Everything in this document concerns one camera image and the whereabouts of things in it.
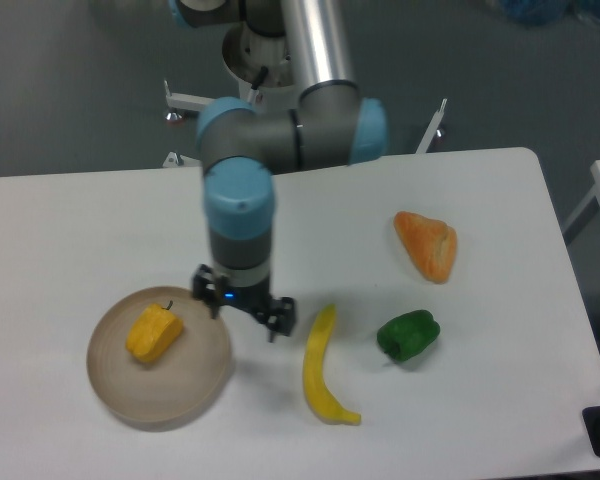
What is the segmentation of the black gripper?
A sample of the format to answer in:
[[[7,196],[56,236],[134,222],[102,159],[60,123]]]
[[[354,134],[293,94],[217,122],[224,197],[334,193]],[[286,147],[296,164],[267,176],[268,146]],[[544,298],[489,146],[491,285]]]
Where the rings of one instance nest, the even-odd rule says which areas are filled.
[[[192,277],[192,298],[202,302],[216,319],[220,308],[229,306],[248,313],[268,330],[268,342],[290,337],[296,324],[296,301],[271,298],[270,273],[254,270],[212,269],[200,264]]]

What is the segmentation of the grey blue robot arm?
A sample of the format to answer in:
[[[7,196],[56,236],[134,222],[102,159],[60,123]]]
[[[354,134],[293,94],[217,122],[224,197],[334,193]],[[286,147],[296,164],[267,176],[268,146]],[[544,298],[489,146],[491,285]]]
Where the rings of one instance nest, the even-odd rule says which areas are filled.
[[[271,336],[288,336],[295,302],[270,292],[275,212],[273,176],[375,160],[388,146],[382,103],[360,94],[336,1],[173,1],[191,27],[241,23],[241,55],[253,88],[289,65],[296,105],[259,112],[253,100],[222,97],[197,120],[203,207],[211,265],[192,279],[192,295],[212,315],[229,306]]]

